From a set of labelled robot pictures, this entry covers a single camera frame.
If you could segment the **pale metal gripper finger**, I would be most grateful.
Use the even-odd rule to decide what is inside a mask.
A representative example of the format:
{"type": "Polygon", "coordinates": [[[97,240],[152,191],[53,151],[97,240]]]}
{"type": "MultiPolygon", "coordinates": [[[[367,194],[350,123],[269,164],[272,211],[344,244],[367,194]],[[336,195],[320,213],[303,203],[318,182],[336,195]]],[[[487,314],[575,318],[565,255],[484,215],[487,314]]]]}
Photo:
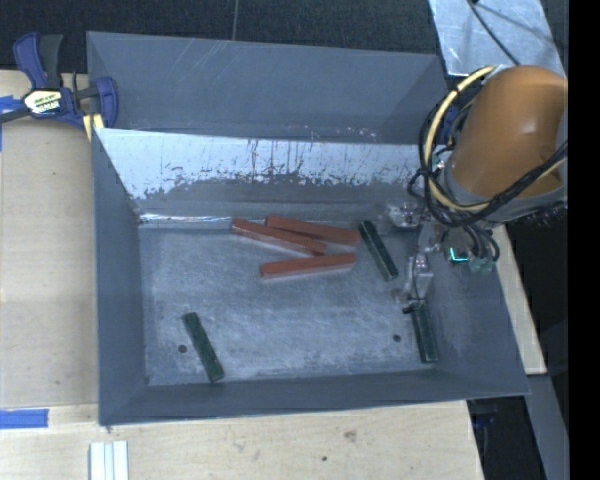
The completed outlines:
{"type": "Polygon", "coordinates": [[[407,279],[403,292],[404,314],[409,314],[420,308],[425,302],[434,274],[429,266],[429,260],[424,254],[415,254],[409,258],[407,279]]]}
{"type": "Polygon", "coordinates": [[[422,222],[422,209],[402,205],[388,205],[387,218],[398,229],[417,229],[422,222]]]}

